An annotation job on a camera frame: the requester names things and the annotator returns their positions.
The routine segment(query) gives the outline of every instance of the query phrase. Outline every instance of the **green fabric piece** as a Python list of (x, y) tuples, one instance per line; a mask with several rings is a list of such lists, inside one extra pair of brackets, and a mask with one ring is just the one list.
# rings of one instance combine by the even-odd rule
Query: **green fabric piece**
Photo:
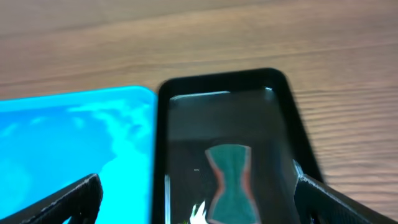
[(243, 170), (246, 161), (249, 162), (246, 146), (224, 144), (211, 147), (206, 154), (214, 162), (213, 165), (223, 173), (224, 191), (219, 199), (212, 201), (213, 208), (210, 220), (225, 224), (258, 223), (256, 211), (243, 189)]

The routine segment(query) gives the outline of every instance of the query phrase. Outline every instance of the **green hourglass-shaped object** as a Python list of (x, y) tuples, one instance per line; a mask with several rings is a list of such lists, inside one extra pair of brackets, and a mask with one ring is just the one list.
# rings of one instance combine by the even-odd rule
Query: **green hourglass-shaped object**
[(205, 151), (218, 182), (210, 205), (208, 222), (223, 224), (260, 223), (250, 187), (251, 148), (223, 144)]

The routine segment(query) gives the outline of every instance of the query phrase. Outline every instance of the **blue plastic surface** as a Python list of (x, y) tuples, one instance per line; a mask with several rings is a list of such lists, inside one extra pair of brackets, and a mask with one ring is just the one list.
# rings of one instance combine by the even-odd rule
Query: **blue plastic surface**
[(155, 101), (140, 86), (0, 101), (0, 219), (97, 173), (96, 223), (147, 223)]

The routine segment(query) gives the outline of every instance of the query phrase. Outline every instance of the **wooden table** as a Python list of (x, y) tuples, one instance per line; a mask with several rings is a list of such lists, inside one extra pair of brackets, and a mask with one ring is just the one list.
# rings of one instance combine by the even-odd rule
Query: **wooden table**
[(398, 220), (396, 0), (3, 0), (0, 98), (274, 67), (329, 184)]

